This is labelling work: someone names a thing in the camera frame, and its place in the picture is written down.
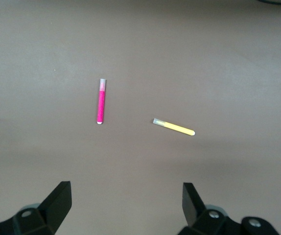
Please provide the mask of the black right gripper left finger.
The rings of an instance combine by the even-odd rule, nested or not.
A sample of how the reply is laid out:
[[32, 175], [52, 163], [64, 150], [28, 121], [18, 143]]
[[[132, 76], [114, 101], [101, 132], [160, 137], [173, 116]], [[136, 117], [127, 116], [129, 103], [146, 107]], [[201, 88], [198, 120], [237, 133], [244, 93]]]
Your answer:
[[0, 235], [54, 235], [71, 209], [71, 183], [62, 181], [40, 204], [0, 222]]

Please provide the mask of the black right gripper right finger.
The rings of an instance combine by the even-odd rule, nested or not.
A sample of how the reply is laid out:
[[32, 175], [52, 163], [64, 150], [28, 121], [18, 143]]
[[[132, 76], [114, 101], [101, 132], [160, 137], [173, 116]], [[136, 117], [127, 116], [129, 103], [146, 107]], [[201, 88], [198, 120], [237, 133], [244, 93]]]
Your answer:
[[183, 183], [182, 209], [187, 226], [180, 235], [278, 235], [268, 221], [247, 216], [240, 223], [233, 221], [225, 210], [205, 205], [193, 183]]

